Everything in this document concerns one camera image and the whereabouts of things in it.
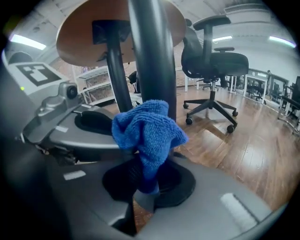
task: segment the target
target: microfiber cloth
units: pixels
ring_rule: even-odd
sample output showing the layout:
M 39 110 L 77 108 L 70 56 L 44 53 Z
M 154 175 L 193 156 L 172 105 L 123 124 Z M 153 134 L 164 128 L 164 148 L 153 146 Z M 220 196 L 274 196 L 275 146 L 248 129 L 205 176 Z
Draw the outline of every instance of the microfiber cloth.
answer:
M 159 192 L 156 174 L 171 148 L 188 141 L 187 135 L 168 115 L 169 105 L 149 100 L 136 108 L 116 115 L 112 135 L 121 149 L 136 148 L 143 165 L 141 192 Z

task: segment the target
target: black office chair in background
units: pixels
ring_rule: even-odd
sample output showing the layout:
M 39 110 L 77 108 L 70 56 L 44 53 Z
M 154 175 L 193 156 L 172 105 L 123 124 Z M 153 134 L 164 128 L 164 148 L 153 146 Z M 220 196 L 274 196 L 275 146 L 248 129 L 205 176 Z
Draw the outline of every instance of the black office chair in background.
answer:
M 186 35 L 183 38 L 184 49 L 181 56 L 181 64 L 183 72 L 190 78 L 204 78 L 204 83 L 211 83 L 211 91 L 209 99 L 197 99 L 184 101 L 184 108 L 188 108 L 187 103 L 201 104 L 189 113 L 187 113 L 187 124 L 192 124 L 191 116 L 206 108 L 217 109 L 224 115 L 232 125 L 227 127 L 227 131 L 232 133 L 238 123 L 225 110 L 225 108 L 232 109 L 232 115 L 236 117 L 238 112 L 236 108 L 225 103 L 215 100 L 215 86 L 218 79 L 221 80 L 221 87 L 227 87 L 226 75 L 240 76 L 248 73 L 249 62 L 246 56 L 232 52 L 214 52 L 212 53 L 212 27 L 224 24 L 230 24 L 230 20 L 225 15 L 218 15 L 208 17 L 206 19 L 197 21 L 193 27 L 195 30 L 204 30 L 203 48 L 195 31 L 190 28 L 191 25 L 187 22 Z

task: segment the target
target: white sticker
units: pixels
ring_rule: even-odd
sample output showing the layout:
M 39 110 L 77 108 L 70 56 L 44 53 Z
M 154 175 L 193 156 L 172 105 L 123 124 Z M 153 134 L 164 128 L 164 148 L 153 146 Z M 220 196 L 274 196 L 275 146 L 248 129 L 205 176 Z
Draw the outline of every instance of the white sticker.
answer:
M 258 224 L 243 204 L 232 193 L 226 193 L 221 197 L 222 204 L 227 208 L 237 226 L 246 232 Z
M 86 104 L 82 104 L 81 106 L 86 107 L 86 108 L 91 108 L 91 105 L 86 105 Z
M 64 178 L 66 181 L 76 179 L 76 178 L 81 178 L 85 176 L 86 173 L 82 170 L 76 171 L 76 172 L 68 172 L 64 174 Z
M 43 66 L 34 66 L 34 68 L 35 68 L 36 70 L 43 70 L 43 69 L 45 69 Z
M 62 127 L 62 126 L 56 126 L 55 129 L 58 130 L 58 131 L 61 131 L 61 132 L 63 132 L 63 133 L 66 133 L 67 130 L 68 130 L 67 127 Z
M 30 67 L 24 67 L 24 70 L 28 72 L 28 71 L 31 71 L 31 68 Z

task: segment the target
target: office chair armrest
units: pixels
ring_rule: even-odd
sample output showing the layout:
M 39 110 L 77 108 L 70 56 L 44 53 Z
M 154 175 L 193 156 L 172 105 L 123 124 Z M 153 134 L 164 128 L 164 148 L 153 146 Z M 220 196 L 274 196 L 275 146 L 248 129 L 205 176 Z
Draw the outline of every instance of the office chair armrest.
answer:
M 216 47 L 214 48 L 214 50 L 220 53 L 224 53 L 227 51 L 234 51 L 234 47 Z
M 198 31 L 204 29 L 205 25 L 210 25 L 214 27 L 214 26 L 225 25 L 225 24 L 231 24 L 230 19 L 226 15 L 218 15 L 218 16 L 212 16 L 212 17 L 201 19 L 195 22 L 193 24 L 193 27 L 196 31 Z

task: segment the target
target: white shelf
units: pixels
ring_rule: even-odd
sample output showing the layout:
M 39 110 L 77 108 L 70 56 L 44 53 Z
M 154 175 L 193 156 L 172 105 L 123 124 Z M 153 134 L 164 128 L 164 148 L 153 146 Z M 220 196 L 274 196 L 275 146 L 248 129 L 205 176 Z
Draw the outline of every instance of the white shelf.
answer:
M 109 100 L 113 100 L 113 99 L 114 99 L 114 96 L 109 96 L 109 97 L 105 97 L 103 99 L 97 100 L 95 102 L 91 102 L 90 104 L 91 105 L 96 105 L 96 104 L 103 103 L 103 102 L 106 102 L 106 101 L 109 101 Z
M 101 88 L 101 87 L 105 87 L 105 86 L 108 86 L 108 85 L 111 85 L 110 81 L 96 84 L 96 85 L 91 86 L 89 88 L 86 88 L 86 89 L 84 89 L 82 91 L 79 91 L 79 93 L 84 93 L 84 92 L 87 92 L 87 91 L 90 91 L 90 90 L 95 90 L 95 89 L 98 89 L 98 88 Z
M 98 68 L 95 68 L 91 71 L 88 71 L 88 72 L 85 72 L 85 73 L 82 73 L 80 75 L 77 75 L 76 78 L 81 78 L 81 79 L 84 79 L 84 80 L 87 80 L 87 79 L 90 79 L 92 77 L 96 77 L 96 76 L 99 76 L 99 75 L 102 75 L 102 74 L 106 74 L 108 71 L 107 71 L 107 67 L 98 67 Z

